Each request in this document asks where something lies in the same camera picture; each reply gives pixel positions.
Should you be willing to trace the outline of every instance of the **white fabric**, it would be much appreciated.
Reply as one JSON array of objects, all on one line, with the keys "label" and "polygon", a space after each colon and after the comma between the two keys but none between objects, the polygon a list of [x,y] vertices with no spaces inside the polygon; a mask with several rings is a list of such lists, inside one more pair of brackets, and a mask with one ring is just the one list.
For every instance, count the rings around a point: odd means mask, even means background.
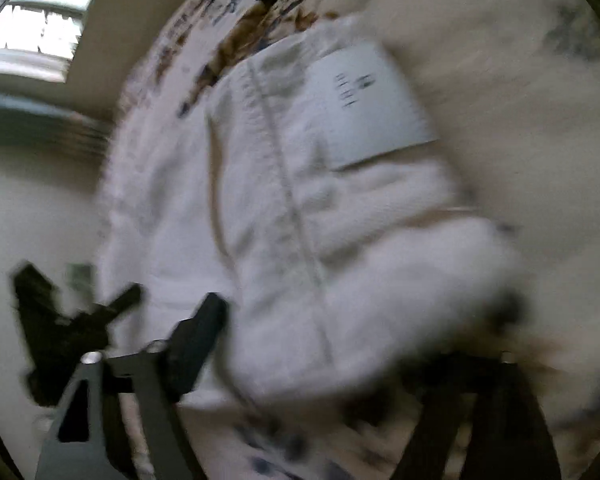
[{"label": "white fabric", "polygon": [[[464,327],[512,284],[515,254],[458,211],[434,145],[327,169],[307,67],[362,39],[352,18],[286,38],[160,131],[100,252],[101,269],[131,265],[126,278],[148,291],[129,349],[219,292],[231,304],[223,380],[251,399],[334,394]],[[217,403],[209,384],[189,401]]]}]

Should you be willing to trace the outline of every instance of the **white tag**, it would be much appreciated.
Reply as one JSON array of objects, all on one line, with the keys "label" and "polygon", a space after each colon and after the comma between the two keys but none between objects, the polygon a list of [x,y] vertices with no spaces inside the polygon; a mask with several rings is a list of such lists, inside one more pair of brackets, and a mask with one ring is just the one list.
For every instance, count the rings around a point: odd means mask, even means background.
[{"label": "white tag", "polygon": [[309,67],[326,110],[331,170],[436,140],[400,68],[375,43],[338,50]]}]

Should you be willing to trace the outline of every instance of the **silver bolt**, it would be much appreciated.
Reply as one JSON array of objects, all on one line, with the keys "label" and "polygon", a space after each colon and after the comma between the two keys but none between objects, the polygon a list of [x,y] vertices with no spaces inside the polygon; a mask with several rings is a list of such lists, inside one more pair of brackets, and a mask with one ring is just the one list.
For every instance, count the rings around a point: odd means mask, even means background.
[{"label": "silver bolt", "polygon": [[500,362],[507,365],[512,365],[515,364],[516,357],[512,352],[503,352],[500,354]]},{"label": "silver bolt", "polygon": [[160,352],[164,351],[165,348],[167,348],[167,343],[165,343],[161,339],[158,339],[157,341],[152,341],[151,343],[149,343],[149,346],[147,346],[146,351],[149,354],[159,354]]},{"label": "silver bolt", "polygon": [[101,360],[102,360],[101,352],[87,352],[85,355],[83,355],[80,358],[80,361],[86,365],[93,365],[94,363],[97,363],[98,361],[101,361]]}]

